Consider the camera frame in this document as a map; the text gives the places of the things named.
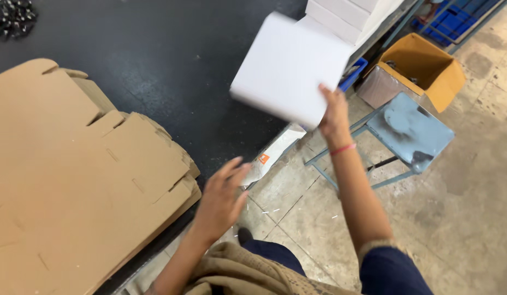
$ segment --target concrete floor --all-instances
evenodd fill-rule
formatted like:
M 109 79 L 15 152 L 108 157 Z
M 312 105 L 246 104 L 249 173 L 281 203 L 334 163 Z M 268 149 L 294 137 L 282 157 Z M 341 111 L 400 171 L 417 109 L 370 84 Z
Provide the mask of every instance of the concrete floor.
M 507 294 L 507 7 L 456 52 L 468 78 L 443 113 L 422 105 L 456 138 L 422 175 L 376 190 L 397 240 L 411 251 L 435 294 Z M 372 109 L 350 95 L 350 120 Z M 356 138 L 373 162 L 391 153 L 369 134 Z M 239 226 L 285 245 L 313 279 L 360 290 L 358 265 L 332 185 L 303 163 L 325 146 L 307 134 L 258 182 L 237 224 L 221 240 L 237 243 Z M 330 160 L 319 162 L 331 173 Z M 371 183 L 397 175 L 399 161 Z M 175 252 L 178 239 L 129 287 L 145 290 Z

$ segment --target wrist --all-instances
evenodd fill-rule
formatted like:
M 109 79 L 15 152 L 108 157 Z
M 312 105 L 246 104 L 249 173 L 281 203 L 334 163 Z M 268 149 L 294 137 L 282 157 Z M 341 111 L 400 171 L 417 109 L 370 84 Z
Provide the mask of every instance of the wrist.
M 206 250 L 210 249 L 211 245 L 215 243 L 215 241 L 212 241 L 212 239 L 208 238 L 203 232 L 198 231 L 195 225 L 188 230 L 184 239 L 202 252 L 206 252 Z
M 326 143 L 328 145 L 328 149 L 330 151 L 335 151 L 337 149 L 343 148 L 347 145 L 353 144 L 354 139 L 351 137 L 349 131 L 336 132 L 328 137 L 326 137 Z

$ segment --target pink bracelet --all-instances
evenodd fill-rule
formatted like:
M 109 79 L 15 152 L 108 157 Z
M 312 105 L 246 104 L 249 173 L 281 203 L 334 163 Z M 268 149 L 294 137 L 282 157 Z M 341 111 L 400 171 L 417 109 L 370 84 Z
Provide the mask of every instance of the pink bracelet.
M 344 152 L 346 150 L 355 149 L 356 146 L 357 146 L 357 144 L 355 144 L 355 143 L 345 145 L 343 147 L 340 147 L 340 148 L 336 149 L 335 151 L 330 152 L 330 156 L 333 157 L 333 156 L 335 156 L 336 154 L 338 154 L 340 152 Z

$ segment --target hand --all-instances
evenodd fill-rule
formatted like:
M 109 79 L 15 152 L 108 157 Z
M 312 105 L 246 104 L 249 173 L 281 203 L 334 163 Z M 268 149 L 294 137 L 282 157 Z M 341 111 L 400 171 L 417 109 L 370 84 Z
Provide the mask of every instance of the hand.
M 248 191 L 235 200 L 235 192 L 250 171 L 251 164 L 242 164 L 242 157 L 228 161 L 206 183 L 203 197 L 195 214 L 193 236 L 210 247 L 237 221 L 246 204 Z
M 319 85 L 319 90 L 328 103 L 324 117 L 319 124 L 319 130 L 326 139 L 329 150 L 333 151 L 352 144 L 354 141 L 350 135 L 348 103 L 345 94 L 339 89 L 331 92 L 323 84 Z

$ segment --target metal stool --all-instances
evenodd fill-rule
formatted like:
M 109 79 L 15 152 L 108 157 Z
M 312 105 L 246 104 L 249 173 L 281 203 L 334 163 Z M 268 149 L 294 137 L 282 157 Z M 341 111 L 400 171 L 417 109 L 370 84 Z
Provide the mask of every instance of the metal stool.
M 361 127 L 351 133 L 352 137 L 368 130 L 394 154 L 393 157 L 369 167 L 368 171 L 395 160 L 401 160 L 409 168 L 409 171 L 403 174 L 372 185 L 372 189 L 414 174 L 421 174 L 455 137 L 450 128 L 404 92 L 400 92 L 392 100 L 350 126 L 350 130 L 363 122 Z M 304 165 L 313 165 L 336 189 L 339 189 L 337 184 L 315 163 L 327 153 L 328 148 L 324 148 Z

